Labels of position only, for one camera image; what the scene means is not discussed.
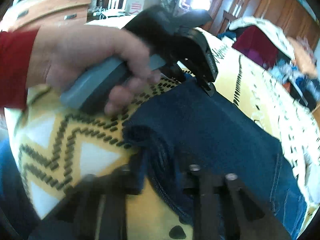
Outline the person's left hand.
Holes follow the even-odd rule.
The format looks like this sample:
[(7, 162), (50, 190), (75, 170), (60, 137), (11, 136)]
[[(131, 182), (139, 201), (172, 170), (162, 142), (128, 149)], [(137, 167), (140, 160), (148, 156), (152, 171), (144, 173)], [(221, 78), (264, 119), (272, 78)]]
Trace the person's left hand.
[(41, 26), (30, 55), (26, 87), (48, 84), (67, 89), (90, 66), (117, 55), (129, 65), (133, 77), (115, 86), (104, 108), (114, 115), (129, 105), (148, 84), (160, 81), (158, 70), (149, 68), (149, 49), (126, 30), (97, 25)]

